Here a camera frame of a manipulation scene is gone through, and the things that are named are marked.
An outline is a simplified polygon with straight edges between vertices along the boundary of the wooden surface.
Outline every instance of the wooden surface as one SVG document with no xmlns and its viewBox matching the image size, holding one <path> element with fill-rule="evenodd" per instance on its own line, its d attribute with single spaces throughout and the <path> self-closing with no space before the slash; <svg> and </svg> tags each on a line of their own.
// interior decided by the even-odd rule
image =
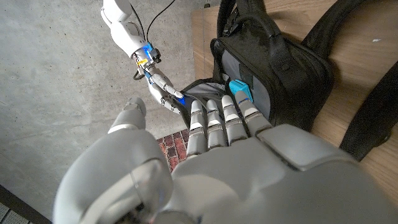
<svg viewBox="0 0 398 224">
<path fill-rule="evenodd" d="M 283 33 L 302 40 L 334 2 L 266 0 L 266 8 Z M 362 102 L 398 61 L 397 12 L 398 1 L 367 2 L 343 24 L 330 55 L 335 86 L 315 120 L 313 134 L 339 146 Z M 216 37 L 217 15 L 218 7 L 192 12 L 197 79 L 212 77 L 210 41 Z M 398 125 L 390 140 L 374 148 L 361 165 L 398 205 Z"/>
</svg>

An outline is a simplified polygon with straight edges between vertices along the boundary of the red brick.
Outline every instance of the red brick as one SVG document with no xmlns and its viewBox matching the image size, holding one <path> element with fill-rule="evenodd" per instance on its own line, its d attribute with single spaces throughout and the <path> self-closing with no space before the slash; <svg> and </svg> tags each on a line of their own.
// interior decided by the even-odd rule
<svg viewBox="0 0 398 224">
<path fill-rule="evenodd" d="M 167 147 L 173 146 L 173 137 L 171 135 L 164 137 L 164 142 L 166 143 Z"/>
<path fill-rule="evenodd" d="M 162 150 L 164 156 L 167 159 L 167 153 L 166 153 L 166 148 L 164 147 L 164 143 L 159 143 L 160 149 Z"/>
<path fill-rule="evenodd" d="M 178 158 L 180 160 L 185 159 L 187 157 L 187 149 L 185 148 L 184 142 L 182 139 L 174 139 L 175 148 L 177 150 Z"/>
<path fill-rule="evenodd" d="M 167 156 L 169 158 L 176 156 L 176 155 L 177 155 L 177 153 L 175 152 L 174 146 L 167 149 Z"/>
<path fill-rule="evenodd" d="M 178 157 L 174 156 L 169 158 L 169 164 L 170 164 L 170 171 L 173 171 L 175 166 L 178 164 Z"/>
<path fill-rule="evenodd" d="M 176 138 L 181 138 L 181 133 L 180 133 L 180 132 L 174 133 L 174 134 L 173 134 L 173 138 L 174 138 L 174 139 L 176 139 Z"/>
<path fill-rule="evenodd" d="M 188 142 L 188 138 L 189 138 L 189 131 L 187 129 L 182 130 L 181 131 L 182 137 L 184 139 L 185 142 Z"/>
<path fill-rule="evenodd" d="M 159 143 L 159 144 L 162 143 L 162 142 L 163 142 L 163 138 L 160 138 L 160 139 L 157 140 L 157 143 Z"/>
</svg>

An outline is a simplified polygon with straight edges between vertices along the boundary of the blue tag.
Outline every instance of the blue tag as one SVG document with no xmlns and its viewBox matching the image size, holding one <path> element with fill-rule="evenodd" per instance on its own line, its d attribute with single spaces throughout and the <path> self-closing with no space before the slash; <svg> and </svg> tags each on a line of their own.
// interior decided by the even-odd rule
<svg viewBox="0 0 398 224">
<path fill-rule="evenodd" d="M 243 91 L 248 99 L 253 102 L 253 97 L 251 96 L 250 88 L 248 84 L 242 82 L 241 80 L 233 80 L 229 82 L 229 89 L 232 94 L 235 95 L 237 91 Z"/>
</svg>

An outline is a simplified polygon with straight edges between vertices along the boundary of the blue light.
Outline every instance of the blue light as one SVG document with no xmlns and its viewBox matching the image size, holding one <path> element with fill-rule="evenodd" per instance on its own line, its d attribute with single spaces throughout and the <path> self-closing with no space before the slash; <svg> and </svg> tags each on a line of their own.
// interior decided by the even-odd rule
<svg viewBox="0 0 398 224">
<path fill-rule="evenodd" d="M 177 97 L 178 102 L 180 102 L 182 105 L 185 105 L 185 97 L 182 96 L 182 98 Z"/>
</svg>

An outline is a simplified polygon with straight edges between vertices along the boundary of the blue object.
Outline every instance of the blue object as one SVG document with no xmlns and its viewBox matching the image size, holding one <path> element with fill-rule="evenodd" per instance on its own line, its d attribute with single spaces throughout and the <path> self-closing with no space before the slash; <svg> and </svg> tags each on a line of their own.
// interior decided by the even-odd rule
<svg viewBox="0 0 398 224">
<path fill-rule="evenodd" d="M 148 42 L 148 44 L 143 46 L 142 49 L 145 51 L 147 56 L 150 58 L 150 52 L 154 49 L 152 44 L 150 42 Z"/>
<path fill-rule="evenodd" d="M 251 96 L 249 85 L 242 82 L 241 80 L 233 80 L 229 82 L 229 89 L 232 94 L 235 95 L 237 91 L 243 91 L 249 100 L 253 102 L 253 97 Z"/>
<path fill-rule="evenodd" d="M 176 99 L 178 100 L 178 102 L 185 106 L 185 96 L 182 96 L 182 98 L 176 97 Z"/>
</svg>

